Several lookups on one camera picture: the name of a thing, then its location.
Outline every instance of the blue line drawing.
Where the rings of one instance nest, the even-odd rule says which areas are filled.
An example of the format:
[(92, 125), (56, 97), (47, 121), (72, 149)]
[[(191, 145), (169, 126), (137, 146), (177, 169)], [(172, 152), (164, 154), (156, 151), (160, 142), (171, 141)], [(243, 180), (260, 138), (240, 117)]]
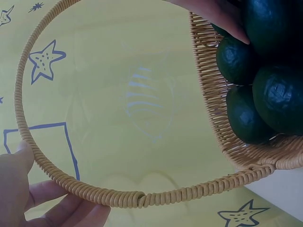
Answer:
[(9, 10), (2, 10), (0, 16), (0, 27), (2, 25), (8, 24), (11, 21), (9, 14), (12, 12), (15, 5), (13, 5)]
[(36, 3), (36, 4), (30, 9), (29, 13), (32, 12), (32, 11), (36, 11), (37, 9), (41, 9), (42, 6), (44, 6), (43, 2), (41, 2), (41, 3), (39, 3), (39, 2)]
[(168, 51), (144, 54), (128, 69), (124, 109), (133, 125), (155, 143), (170, 127), (175, 114), (175, 80), (165, 70)]
[(220, 211), (219, 216), (226, 220), (225, 227), (253, 227), (260, 224), (253, 217), (270, 208), (253, 208), (254, 200), (245, 203), (237, 211)]
[(63, 51), (55, 51), (56, 40), (53, 40), (42, 51), (30, 53), (29, 59), (34, 64), (32, 82), (35, 83), (40, 76), (53, 81), (52, 63), (66, 57)]
[[(66, 141), (68, 144), (68, 147), (70, 149), (71, 152), (71, 158), (72, 158), (72, 162), (75, 168), (75, 174), (76, 174), (76, 179), (80, 180), (80, 173), (79, 173), (79, 169), (78, 169), (78, 161), (74, 155), (74, 152), (72, 150), (72, 146), (71, 146), (71, 141), (70, 141), (70, 137), (68, 135), (68, 131), (67, 131), (67, 125), (66, 122), (60, 122), (60, 123), (53, 123), (53, 124), (41, 124), (41, 125), (36, 125), (36, 126), (32, 126), (29, 127), (30, 130), (35, 130), (35, 129), (47, 129), (47, 128), (53, 128), (53, 127), (64, 127), (64, 133), (65, 133), (65, 137), (66, 137)], [(4, 135), (4, 147), (7, 151), (8, 154), (11, 154), (11, 151), (7, 145), (7, 136), (9, 133), (11, 132), (17, 132), (18, 129), (5, 129), (3, 131), (3, 135)]]

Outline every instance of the avocado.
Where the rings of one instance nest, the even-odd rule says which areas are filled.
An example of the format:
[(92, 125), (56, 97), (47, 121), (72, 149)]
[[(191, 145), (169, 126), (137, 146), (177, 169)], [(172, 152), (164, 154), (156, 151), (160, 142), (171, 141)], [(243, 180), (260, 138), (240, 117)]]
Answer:
[(255, 107), (272, 129), (303, 135), (303, 72), (285, 65), (259, 70), (252, 86)]
[(229, 123), (240, 140), (249, 144), (261, 144), (274, 136), (274, 130), (262, 120), (254, 106), (251, 86), (230, 89), (226, 104)]
[[(227, 0), (229, 3), (231, 3), (232, 5), (234, 5), (235, 7), (238, 7), (238, 8), (241, 8), (241, 2), (238, 1), (238, 0)], [(223, 36), (228, 36), (230, 35), (227, 31), (225, 31), (224, 29), (218, 27), (217, 25), (215, 24), (211, 24), (214, 28), (214, 30), (220, 34), (220, 35), (223, 35)]]
[(258, 59), (251, 45), (228, 36), (217, 49), (217, 65), (222, 75), (236, 85), (252, 84), (258, 71)]
[(278, 57), (289, 48), (294, 33), (293, 0), (245, 0), (244, 29), (255, 51), (263, 58)]

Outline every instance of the finger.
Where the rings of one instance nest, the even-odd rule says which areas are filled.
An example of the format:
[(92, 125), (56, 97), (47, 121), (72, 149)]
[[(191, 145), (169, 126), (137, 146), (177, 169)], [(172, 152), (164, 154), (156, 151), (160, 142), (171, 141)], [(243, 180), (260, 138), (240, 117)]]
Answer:
[(82, 199), (79, 197), (68, 194), (42, 217), (28, 221), (28, 225), (35, 227), (61, 226), (75, 212), (81, 202)]
[(25, 212), (39, 206), (42, 203), (57, 199), (67, 194), (67, 191), (54, 181), (44, 181), (29, 186), (29, 198), (25, 206)]
[(241, 25), (240, 9), (226, 2), (215, 11), (211, 22), (226, 30), (236, 39), (241, 40), (245, 44), (250, 44), (250, 40), (245, 34)]
[(21, 141), (17, 148), (17, 152), (14, 155), (18, 159), (20, 165), (29, 173), (34, 164), (34, 153), (30, 145), (25, 141)]
[(96, 205), (89, 201), (82, 201), (77, 210), (65, 221), (62, 227), (71, 227), (83, 220)]
[(250, 40), (246, 36), (241, 26), (240, 10), (228, 3), (219, 0), (166, 0), (175, 5), (181, 6), (189, 11), (202, 16), (211, 23), (226, 30), (229, 34), (242, 42), (249, 44)]
[(103, 227), (110, 213), (110, 207), (96, 205), (75, 227)]

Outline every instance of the basket handle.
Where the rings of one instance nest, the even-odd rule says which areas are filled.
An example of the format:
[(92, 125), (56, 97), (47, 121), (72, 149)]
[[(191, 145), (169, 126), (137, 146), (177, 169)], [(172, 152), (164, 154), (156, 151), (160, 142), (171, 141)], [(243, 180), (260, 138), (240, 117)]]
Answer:
[(219, 194), (267, 177), (275, 171), (275, 166), (250, 165), (248, 169), (229, 176), (215, 179), (196, 186), (181, 188), (170, 192), (144, 194), (143, 192), (119, 192), (115, 190), (103, 189), (77, 181), (74, 177), (67, 175), (58, 169), (42, 153), (36, 145), (24, 116), (22, 105), (22, 82), (26, 62), (37, 38), (47, 25), (60, 13), (80, 0), (60, 0), (40, 21), (32, 35), (30, 36), (18, 64), (16, 83), (15, 83), (15, 114), (18, 129), (23, 140), (29, 143), (33, 149), (36, 162), (57, 184), (68, 192), (86, 199), (90, 202), (103, 204), (111, 207), (120, 208), (143, 208), (153, 205), (173, 204), (181, 201), (189, 201), (202, 198), (212, 194)]
[(170, 192), (150, 193), (147, 195), (143, 192), (119, 192), (96, 188), (79, 182), (73, 177), (66, 179), (65, 176), (63, 180), (57, 176), (54, 180), (57, 179), (56, 182), (70, 193), (90, 202), (120, 208), (146, 208), (153, 205), (169, 205), (182, 201), (200, 199), (208, 195), (220, 194), (224, 191), (239, 188), (265, 178), (273, 174), (275, 169), (275, 166), (272, 164), (262, 166), (252, 164), (248, 169), (224, 176), (220, 179)]

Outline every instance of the hand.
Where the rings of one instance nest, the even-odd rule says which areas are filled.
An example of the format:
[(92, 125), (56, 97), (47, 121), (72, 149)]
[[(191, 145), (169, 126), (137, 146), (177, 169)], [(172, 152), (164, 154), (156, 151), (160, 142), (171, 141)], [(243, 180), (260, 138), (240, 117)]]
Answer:
[(249, 44), (242, 25), (240, 10), (227, 0), (166, 0), (192, 11), (227, 31), (235, 38)]
[(1, 227), (102, 227), (110, 208), (68, 194), (42, 217), (25, 220), (24, 212), (65, 194), (53, 181), (28, 184), (27, 174), (34, 163), (31, 147), (22, 142), (18, 152), (0, 155)]

